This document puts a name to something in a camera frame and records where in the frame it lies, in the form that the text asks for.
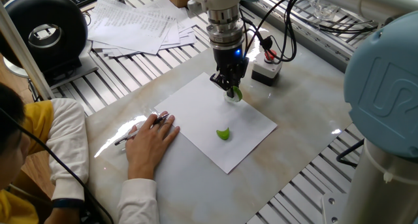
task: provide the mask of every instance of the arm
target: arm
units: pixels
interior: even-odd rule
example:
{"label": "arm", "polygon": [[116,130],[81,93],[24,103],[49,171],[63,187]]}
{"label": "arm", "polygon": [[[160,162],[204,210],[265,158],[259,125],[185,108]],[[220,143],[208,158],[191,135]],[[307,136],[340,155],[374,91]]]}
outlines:
{"label": "arm", "polygon": [[[126,156],[129,162],[128,180],[123,183],[118,205],[120,224],[158,224],[159,214],[156,196],[157,184],[153,181],[154,169],[163,158],[165,151],[180,132],[176,127],[165,137],[174,121],[170,116],[166,123],[153,126],[157,119],[151,115],[136,137],[126,142]],[[134,126],[129,133],[137,130]]]}
{"label": "arm", "polygon": [[[54,120],[46,145],[83,181],[88,179],[88,142],[84,109],[72,99],[51,100]],[[52,200],[84,200],[83,187],[50,157],[51,181],[56,185]]]}

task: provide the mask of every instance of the black cable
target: black cable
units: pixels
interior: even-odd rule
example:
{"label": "black cable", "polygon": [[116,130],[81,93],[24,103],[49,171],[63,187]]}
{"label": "black cable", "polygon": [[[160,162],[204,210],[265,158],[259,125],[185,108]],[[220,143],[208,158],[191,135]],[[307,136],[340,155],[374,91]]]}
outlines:
{"label": "black cable", "polygon": [[[285,14],[283,16],[283,20],[284,20],[284,23],[285,23],[285,30],[283,32],[284,33],[284,38],[283,38],[283,47],[281,48],[281,56],[278,57],[270,49],[265,50],[270,55],[272,55],[274,58],[278,59],[279,63],[281,61],[282,62],[290,62],[290,61],[294,60],[294,58],[296,57],[296,54],[297,54],[296,36],[295,36],[295,32],[293,31],[293,26],[292,26],[292,22],[291,22],[292,8],[297,1],[298,0],[289,0],[289,3],[287,4],[287,8],[286,8],[286,11],[285,11]],[[288,34],[289,34],[290,39],[291,39],[292,56],[290,58],[284,58],[285,57],[284,53],[285,53],[285,50],[286,50]]]}
{"label": "black cable", "polygon": [[[240,8],[240,13],[241,13],[241,19],[242,19],[242,21],[244,21],[244,13],[242,12],[241,8]],[[247,48],[247,46],[248,46],[248,35],[247,35],[247,25],[246,25],[245,22],[244,22],[244,32],[246,34],[246,48]]]}
{"label": "black cable", "polygon": [[87,12],[83,12],[83,15],[87,15],[89,17],[89,24],[87,24],[87,26],[90,25],[90,23],[91,23],[91,16],[90,16],[90,14],[88,14]]}
{"label": "black cable", "polygon": [[13,118],[11,118],[2,108],[0,108],[0,111],[15,125],[19,130],[21,130],[23,133],[25,133],[27,136],[32,138],[35,142],[37,142],[39,145],[41,145],[71,176],[73,176],[77,182],[84,188],[84,191],[88,194],[88,196],[92,199],[92,201],[108,216],[111,224],[114,224],[112,217],[107,212],[107,210],[97,201],[97,199],[91,194],[90,190],[87,188],[87,186],[84,184],[84,182],[73,172],[69,167],[63,163],[58,156],[52,152],[52,150],[45,145],[39,138],[37,138],[35,135],[31,134],[29,131],[24,129],[18,122],[16,122]]}
{"label": "black cable", "polygon": [[354,146],[346,149],[345,151],[343,151],[340,155],[337,156],[337,161],[340,163],[343,163],[345,165],[351,165],[352,167],[357,167],[357,164],[352,163],[350,161],[346,161],[343,160],[343,158],[348,155],[349,153],[353,152],[354,150],[356,150],[357,148],[361,147],[364,144],[364,139],[359,141],[358,143],[354,144]]}
{"label": "black cable", "polygon": [[325,31],[325,32],[330,32],[330,33],[340,33],[340,34],[358,34],[358,33],[365,33],[365,32],[369,32],[369,31],[373,31],[375,29],[377,29],[377,26],[374,27],[365,27],[363,29],[352,29],[352,30],[345,30],[345,29],[338,29],[338,28],[333,28],[333,27],[329,27],[326,25],[321,25],[321,24],[313,24],[311,21],[302,18],[296,14],[294,14],[293,16],[297,17],[299,20],[302,20],[303,22],[310,24],[313,27],[316,27],[318,29],[320,29],[321,31]]}
{"label": "black cable", "polygon": [[[266,15],[264,16],[264,18],[261,20],[261,22],[260,22],[260,24],[259,24],[259,26],[257,27],[257,29],[255,30],[255,32],[257,33],[259,30],[260,30],[260,28],[261,28],[261,26],[262,26],[262,24],[265,22],[265,20],[267,19],[267,17],[268,17],[268,15],[270,15],[270,13],[272,13],[273,12],[273,10],[274,9],[276,9],[277,8],[277,6],[279,6],[282,2],[284,2],[284,1],[286,1],[286,0],[281,0],[281,1],[279,1],[279,2],[277,2],[267,13],[266,13]],[[251,38],[251,40],[249,41],[249,44],[248,44],[248,46],[246,47],[246,51],[245,51],[245,53],[244,53],[244,57],[246,57],[247,56],[247,53],[248,53],[248,50],[249,50],[249,48],[250,48],[250,46],[251,46],[251,44],[253,43],[253,41],[254,41],[254,38],[255,38],[255,36],[253,36],[252,38]]]}

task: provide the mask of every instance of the white paper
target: white paper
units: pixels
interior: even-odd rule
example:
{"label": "white paper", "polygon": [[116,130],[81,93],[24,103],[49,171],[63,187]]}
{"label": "white paper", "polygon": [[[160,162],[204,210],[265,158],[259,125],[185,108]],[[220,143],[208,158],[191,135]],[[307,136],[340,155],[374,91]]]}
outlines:
{"label": "white paper", "polygon": [[187,10],[185,8],[176,7],[170,0],[156,0],[141,8],[163,8],[165,12],[176,18],[178,32],[182,32],[196,25],[196,23],[187,15]]}
{"label": "white paper", "polygon": [[102,43],[102,42],[94,41],[92,48],[111,49],[111,48],[118,48],[118,47],[113,46],[113,45],[109,45],[109,44],[105,44],[105,43]]}
{"label": "white paper", "polygon": [[156,54],[176,18],[162,10],[132,8],[115,0],[98,0],[91,16],[89,40]]}
{"label": "white paper", "polygon": [[189,35],[189,33],[193,33],[193,32],[195,32],[193,30],[193,28],[185,29],[184,31],[182,31],[182,32],[179,33],[179,36],[180,37],[186,37],[186,36]]}
{"label": "white paper", "polygon": [[[228,103],[223,94],[203,73],[155,109],[176,116],[174,126],[228,174],[277,125],[245,101]],[[216,130],[228,127],[229,139],[220,139]]]}
{"label": "white paper", "polygon": [[189,34],[187,34],[186,37],[181,37],[180,38],[180,43],[179,44],[161,45],[161,47],[159,49],[163,50],[163,49],[166,49],[166,48],[180,47],[180,46],[185,46],[185,45],[188,45],[188,44],[194,44],[195,42],[197,42],[195,34],[194,33],[189,33]]}
{"label": "white paper", "polygon": [[123,56],[123,54],[117,48],[112,48],[111,51],[112,52],[110,54],[108,54],[109,57],[120,57],[120,56]]}

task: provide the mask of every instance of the person's left hand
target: person's left hand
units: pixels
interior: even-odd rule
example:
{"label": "person's left hand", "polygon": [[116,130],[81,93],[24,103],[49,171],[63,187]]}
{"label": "person's left hand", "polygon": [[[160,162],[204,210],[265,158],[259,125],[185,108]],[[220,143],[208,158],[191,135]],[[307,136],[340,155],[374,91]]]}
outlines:
{"label": "person's left hand", "polygon": [[78,208],[54,208],[44,224],[80,224]]}

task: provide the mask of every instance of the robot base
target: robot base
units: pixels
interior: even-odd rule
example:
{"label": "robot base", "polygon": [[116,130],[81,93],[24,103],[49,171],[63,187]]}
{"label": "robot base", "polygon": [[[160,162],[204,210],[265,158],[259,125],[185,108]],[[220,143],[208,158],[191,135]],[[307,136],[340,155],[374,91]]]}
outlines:
{"label": "robot base", "polygon": [[326,193],[322,197],[324,224],[337,224],[346,207],[348,194]]}

